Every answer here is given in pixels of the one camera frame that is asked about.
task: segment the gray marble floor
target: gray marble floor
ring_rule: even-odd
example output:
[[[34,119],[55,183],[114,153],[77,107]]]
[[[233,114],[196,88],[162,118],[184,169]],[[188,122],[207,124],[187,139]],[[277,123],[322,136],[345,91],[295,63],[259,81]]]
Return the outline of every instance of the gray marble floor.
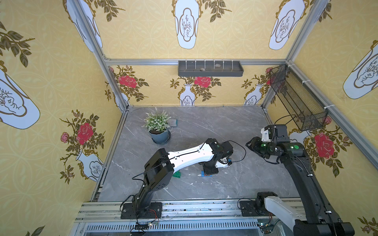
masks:
[[[257,106],[237,107],[167,107],[158,108],[177,119],[172,127],[171,140],[157,145],[142,127],[146,112],[154,108],[131,108],[106,176],[99,201],[123,201],[135,194],[140,181],[131,177],[144,171],[144,164],[159,148],[179,151],[197,146],[207,138],[219,142],[233,140],[245,145],[251,138],[261,136],[266,126],[262,110]],[[244,150],[231,143],[233,161],[244,156]],[[192,165],[181,169],[181,178],[172,177],[169,185],[156,192],[153,199],[225,199],[255,197],[260,191],[273,191],[279,197],[298,197],[294,182],[283,164],[272,165],[247,150],[245,159],[220,168],[213,176],[201,177],[202,166]]]

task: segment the red rose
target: red rose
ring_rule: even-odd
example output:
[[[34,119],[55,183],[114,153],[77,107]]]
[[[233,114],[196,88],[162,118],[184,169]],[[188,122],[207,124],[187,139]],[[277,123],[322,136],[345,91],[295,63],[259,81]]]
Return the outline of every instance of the red rose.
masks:
[[[138,85],[135,81],[135,78],[130,76],[121,76],[118,80],[120,84],[130,88],[135,88]]]
[[[269,68],[267,68],[266,71],[265,71],[265,73],[266,73],[266,74],[269,74],[269,72],[270,72],[272,69],[273,69],[273,67],[269,67]]]
[[[196,77],[194,80],[194,84],[207,88],[211,84],[211,78],[210,77]]]
[[[333,141],[323,132],[315,136],[315,144],[319,157],[328,159],[335,152],[333,149]]]
[[[60,140],[64,143],[68,142],[69,135],[66,132],[63,132],[62,136],[60,137]]]
[[[76,140],[83,145],[88,141],[93,135],[92,126],[89,123],[84,123],[80,126],[79,131],[77,132]]]
[[[326,125],[329,125],[331,122],[332,122],[332,119],[331,119],[331,117],[329,117],[329,116],[327,116],[327,117],[325,118],[325,120],[324,120],[324,123],[325,123]]]

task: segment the black wire mesh basket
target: black wire mesh basket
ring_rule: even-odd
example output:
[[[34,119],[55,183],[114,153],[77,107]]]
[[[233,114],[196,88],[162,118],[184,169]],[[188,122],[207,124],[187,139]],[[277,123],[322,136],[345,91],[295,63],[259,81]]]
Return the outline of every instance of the black wire mesh basket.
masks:
[[[270,84],[301,131],[324,125],[328,111],[287,65],[270,71]]]

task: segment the yellow wallpaper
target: yellow wallpaper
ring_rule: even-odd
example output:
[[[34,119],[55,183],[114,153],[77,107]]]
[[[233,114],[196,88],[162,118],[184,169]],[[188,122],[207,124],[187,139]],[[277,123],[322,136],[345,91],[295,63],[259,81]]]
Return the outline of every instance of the yellow wallpaper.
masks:
[[[91,7],[96,11],[95,19],[102,40],[102,50],[106,57],[113,59],[285,58],[310,10],[309,0],[212,1],[213,8],[207,7],[211,5],[209,4],[210,0],[198,0],[200,3],[203,2],[201,3],[203,13],[198,21],[196,37],[193,36],[190,39],[190,41],[195,40],[195,45],[191,49],[185,49],[184,45],[181,47],[178,43],[177,34],[180,34],[176,32],[172,1],[90,1],[92,2]],[[183,0],[179,0],[175,4],[174,0],[175,15],[178,18],[180,17],[179,9],[183,8],[181,2]],[[287,8],[289,6],[291,8],[292,5],[295,5],[293,8],[297,12],[303,12],[308,6],[305,10],[307,14],[299,20],[301,14],[297,13],[294,16],[295,21],[292,21],[293,18],[290,18],[290,14],[287,15],[289,25],[288,28],[282,26],[283,35],[281,35],[286,39],[279,39],[281,45],[271,46],[275,48],[273,50],[269,47],[269,42],[276,23],[276,13],[279,12],[281,4],[286,4],[286,7],[278,16],[280,20],[286,16]],[[191,9],[195,7],[198,9],[194,0],[188,0],[187,5],[193,6]],[[297,20],[299,21],[295,29],[290,31],[290,27]],[[194,21],[191,26],[193,27],[190,28],[190,33],[193,34]]]
[[[378,68],[372,66],[377,63],[376,60],[372,61],[375,57],[370,56],[371,60],[366,66],[366,70],[373,72],[365,78],[367,81],[372,80],[370,86],[357,88],[360,87],[357,83],[350,86],[346,82],[350,74],[351,77],[355,74],[352,71],[366,54],[377,53],[378,47],[374,50],[371,47],[373,41],[378,40],[378,24],[375,20],[378,2],[332,0],[330,3],[332,9],[329,14],[332,20],[327,17],[315,25],[295,63],[364,136],[378,147],[378,90],[372,90],[378,80]],[[362,79],[366,74],[363,72],[357,77]]]
[[[89,200],[95,186],[94,181],[81,176],[81,159],[76,161],[71,155],[66,162],[68,170],[65,160],[60,160],[69,153],[76,154],[76,150],[66,151],[71,145],[68,137],[73,137],[72,142],[80,150],[83,146],[77,144],[90,138],[91,130],[96,128],[94,133],[99,134],[106,131],[102,139],[92,134],[94,143],[98,143],[95,152],[104,161],[121,114],[104,95],[105,77],[68,19],[62,1],[2,1],[0,22],[0,64],[38,108],[27,103],[27,96],[16,97],[12,91],[1,93],[3,121],[20,128],[31,126],[18,129],[0,122],[0,232],[19,236],[35,230],[38,233],[45,226],[41,236],[68,235],[82,202]],[[27,114],[34,112],[34,124],[22,120],[25,116],[17,116],[20,98],[25,101]],[[15,115],[5,115],[5,107]],[[60,119],[73,122],[76,117],[71,111],[77,115],[77,109],[83,118],[90,119],[92,113],[94,116],[87,127],[86,120],[79,124],[75,134],[72,126]],[[70,172],[69,184],[62,171]]]
[[[288,115],[278,97],[275,104],[269,105],[268,113],[273,122]],[[285,117],[277,123],[285,124],[290,119],[291,117]],[[326,123],[325,128],[312,131],[310,137],[304,139],[304,144],[312,159],[313,168],[314,165],[316,166],[314,168],[316,178],[328,200],[341,219],[353,225],[355,235],[362,236],[365,234],[361,228],[365,228],[366,224],[362,224],[358,217],[361,219],[365,217],[367,221],[372,222],[371,219],[376,217],[378,212],[378,202],[375,197],[378,194],[378,171],[344,132],[338,129],[338,125],[331,118],[327,118]],[[298,135],[293,136],[293,131],[298,129],[295,123],[291,121],[287,127],[288,132],[291,133],[290,139],[296,137],[298,142],[302,143],[303,139],[299,140]]]
[[[184,84],[189,83],[187,90],[192,91],[194,105],[203,106],[261,104],[269,88],[267,72],[272,67],[276,66],[243,66],[242,77],[195,78],[179,78],[177,66],[115,65],[112,69],[130,105],[180,106],[179,96],[184,94]]]

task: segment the vent grille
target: vent grille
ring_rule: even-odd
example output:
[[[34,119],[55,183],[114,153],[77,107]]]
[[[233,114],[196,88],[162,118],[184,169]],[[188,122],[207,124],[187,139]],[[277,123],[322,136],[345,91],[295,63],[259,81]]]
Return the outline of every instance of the vent grille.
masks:
[[[136,222],[88,223],[86,233],[91,232],[127,232]],[[151,225],[148,231],[188,231],[188,230],[231,230],[258,229],[256,219],[229,220],[190,220],[190,221],[160,221]]]

